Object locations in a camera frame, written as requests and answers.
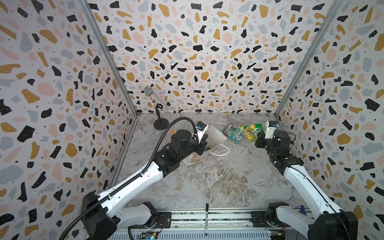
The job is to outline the yellow green candy bag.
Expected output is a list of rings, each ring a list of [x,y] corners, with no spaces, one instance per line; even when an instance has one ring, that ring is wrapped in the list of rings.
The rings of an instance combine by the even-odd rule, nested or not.
[[[256,142],[258,139],[258,134],[265,133],[262,124],[239,126],[239,129],[249,142]]]

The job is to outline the white patterned paper bag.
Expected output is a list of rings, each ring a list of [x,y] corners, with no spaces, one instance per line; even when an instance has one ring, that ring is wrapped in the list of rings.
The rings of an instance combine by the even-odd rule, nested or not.
[[[182,131],[182,135],[186,135],[187,137],[189,135],[192,136],[192,134],[188,130],[181,130],[181,131]],[[212,127],[212,126],[210,127],[210,125],[209,125],[209,128],[205,132],[205,134],[208,134],[208,137],[206,139],[207,147],[206,147],[206,151],[205,152],[209,152],[211,155],[214,155],[214,156],[217,156],[217,157],[225,156],[225,155],[227,155],[230,152],[230,149],[223,145],[223,143],[228,138],[222,132],[220,132],[216,127]],[[225,154],[214,154],[213,150],[217,149],[220,146],[225,148],[225,149],[227,149],[228,152],[225,153]],[[194,163],[192,163],[192,158],[193,158],[193,154],[187,156],[186,159],[184,159],[182,162],[186,166],[193,165]]]

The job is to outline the teal mint candy bag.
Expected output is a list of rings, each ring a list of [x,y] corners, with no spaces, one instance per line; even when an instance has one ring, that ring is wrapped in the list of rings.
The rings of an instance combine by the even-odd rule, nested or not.
[[[233,124],[228,124],[225,129],[222,131],[222,133],[234,140],[235,142],[239,143],[240,140],[243,138],[244,134],[243,132],[241,131],[240,127],[239,126],[235,126]]]

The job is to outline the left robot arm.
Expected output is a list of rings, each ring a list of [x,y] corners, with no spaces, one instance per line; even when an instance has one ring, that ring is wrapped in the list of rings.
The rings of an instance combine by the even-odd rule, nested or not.
[[[198,132],[197,139],[187,130],[172,135],[171,142],[155,153],[148,168],[141,168],[118,185],[96,195],[91,192],[83,198],[82,223],[90,240],[107,240],[116,230],[132,226],[151,227],[158,211],[145,202],[124,210],[124,206],[150,185],[162,180],[176,170],[180,163],[196,153],[202,155],[207,147],[208,134]]]

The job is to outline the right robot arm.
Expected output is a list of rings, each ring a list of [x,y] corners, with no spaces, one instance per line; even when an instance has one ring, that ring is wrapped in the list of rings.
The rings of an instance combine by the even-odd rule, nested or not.
[[[286,224],[308,240],[355,240],[358,237],[358,219],[334,203],[312,180],[304,162],[291,154],[289,133],[268,128],[258,133],[255,146],[265,149],[270,162],[299,192],[312,216],[294,210],[285,202],[270,203],[266,220],[271,226]]]

